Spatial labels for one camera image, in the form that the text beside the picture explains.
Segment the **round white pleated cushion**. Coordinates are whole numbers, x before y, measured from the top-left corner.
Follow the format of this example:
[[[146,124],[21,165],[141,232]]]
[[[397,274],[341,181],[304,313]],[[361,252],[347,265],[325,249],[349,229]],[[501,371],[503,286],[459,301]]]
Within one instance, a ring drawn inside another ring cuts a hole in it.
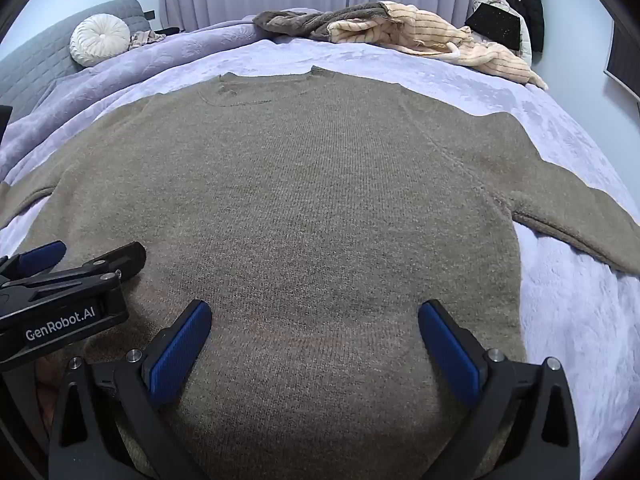
[[[80,22],[70,36],[70,56],[82,67],[92,67],[126,52],[130,29],[112,14],[94,14]]]

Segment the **olive brown knit sweater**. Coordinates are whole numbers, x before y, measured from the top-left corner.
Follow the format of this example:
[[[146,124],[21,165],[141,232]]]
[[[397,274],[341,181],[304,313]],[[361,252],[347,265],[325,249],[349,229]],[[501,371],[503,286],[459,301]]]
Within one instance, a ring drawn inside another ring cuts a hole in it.
[[[119,356],[193,299],[213,330],[168,422],[217,479],[415,479],[460,422],[418,325],[438,299],[525,354],[514,226],[639,270],[612,198],[542,160],[506,113],[314,68],[224,75],[116,108],[1,188],[1,219],[46,206],[26,247],[77,264],[148,252]]]

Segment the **cream striped knit garment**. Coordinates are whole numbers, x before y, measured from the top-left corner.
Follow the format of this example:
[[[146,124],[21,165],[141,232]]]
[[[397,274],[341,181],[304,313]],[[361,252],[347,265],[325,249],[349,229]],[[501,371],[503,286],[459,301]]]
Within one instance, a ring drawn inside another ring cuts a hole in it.
[[[498,42],[477,40],[468,26],[454,27],[439,15],[412,4],[383,1],[375,18],[346,18],[328,25],[334,44],[376,44],[410,55],[434,58],[518,84],[546,84],[529,65]]]

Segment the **white puffer jacket black panel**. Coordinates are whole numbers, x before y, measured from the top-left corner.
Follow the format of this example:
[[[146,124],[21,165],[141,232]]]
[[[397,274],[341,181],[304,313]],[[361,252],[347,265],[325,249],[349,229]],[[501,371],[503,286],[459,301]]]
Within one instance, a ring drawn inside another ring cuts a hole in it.
[[[525,18],[506,0],[475,0],[465,25],[478,39],[502,44],[532,65],[533,47]]]

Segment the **beige patterned cloth by pillow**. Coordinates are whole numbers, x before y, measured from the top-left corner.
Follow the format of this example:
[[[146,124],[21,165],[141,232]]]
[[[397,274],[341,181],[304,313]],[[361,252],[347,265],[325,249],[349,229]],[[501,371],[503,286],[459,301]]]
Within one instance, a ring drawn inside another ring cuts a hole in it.
[[[157,42],[163,41],[165,38],[166,35],[161,32],[154,32],[154,30],[138,30],[131,35],[128,50],[141,48],[148,44],[156,44]]]

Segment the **grey-brown fuzzy garment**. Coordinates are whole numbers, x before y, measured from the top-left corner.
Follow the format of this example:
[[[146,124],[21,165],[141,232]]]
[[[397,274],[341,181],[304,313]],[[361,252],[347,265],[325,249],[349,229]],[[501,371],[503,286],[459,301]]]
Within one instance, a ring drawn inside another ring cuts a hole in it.
[[[265,32],[273,32],[276,35],[330,41],[331,23],[387,17],[388,14],[381,3],[368,2],[326,12],[264,11],[253,18],[253,24]]]

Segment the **dark wall-mounted screen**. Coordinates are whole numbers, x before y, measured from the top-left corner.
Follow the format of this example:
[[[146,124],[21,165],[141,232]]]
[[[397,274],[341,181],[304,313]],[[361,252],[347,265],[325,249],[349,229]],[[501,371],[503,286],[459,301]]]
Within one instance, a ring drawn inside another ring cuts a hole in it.
[[[608,62],[604,72],[639,101],[639,46],[619,24],[614,23]]]

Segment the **grey quilted headboard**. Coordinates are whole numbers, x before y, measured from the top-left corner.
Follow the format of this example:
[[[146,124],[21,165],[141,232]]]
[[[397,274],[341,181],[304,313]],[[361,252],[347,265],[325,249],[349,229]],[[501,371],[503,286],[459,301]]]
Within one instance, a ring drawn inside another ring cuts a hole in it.
[[[101,13],[117,16],[130,32],[151,29],[138,0],[112,0],[64,18],[27,40],[1,60],[1,104],[12,108],[10,122],[29,115],[58,78],[82,70],[70,56],[70,36],[83,20]]]

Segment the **lavender plush bed blanket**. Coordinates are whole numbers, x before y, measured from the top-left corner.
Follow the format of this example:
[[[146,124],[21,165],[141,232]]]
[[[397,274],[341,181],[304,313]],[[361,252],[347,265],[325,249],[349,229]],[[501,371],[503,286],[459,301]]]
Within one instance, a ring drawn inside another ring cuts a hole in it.
[[[401,84],[473,115],[506,112],[540,156],[637,206],[588,133],[548,93],[368,44],[269,39],[250,21],[186,32],[60,78],[27,116],[14,116],[1,143],[1,177],[26,176],[64,141],[117,107],[225,73],[297,74],[322,67]],[[566,245],[518,230],[522,323],[534,358],[556,354],[576,398],[582,476],[600,474],[639,408],[639,281]]]

